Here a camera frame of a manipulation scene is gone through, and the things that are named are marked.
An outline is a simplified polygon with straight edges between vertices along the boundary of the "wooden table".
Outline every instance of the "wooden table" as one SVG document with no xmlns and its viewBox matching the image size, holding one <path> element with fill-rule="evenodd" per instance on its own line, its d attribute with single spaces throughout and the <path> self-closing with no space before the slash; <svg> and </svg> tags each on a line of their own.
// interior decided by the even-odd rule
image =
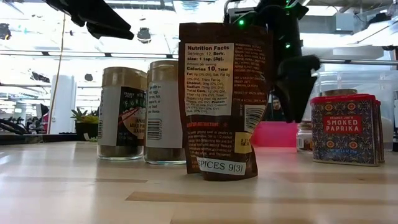
<svg viewBox="0 0 398 224">
<path fill-rule="evenodd" d="M 381 167 L 257 149 L 259 177 L 206 182 L 185 166 L 101 161 L 96 145 L 0 147 L 0 223 L 398 223 L 398 155 Z"/>
</svg>

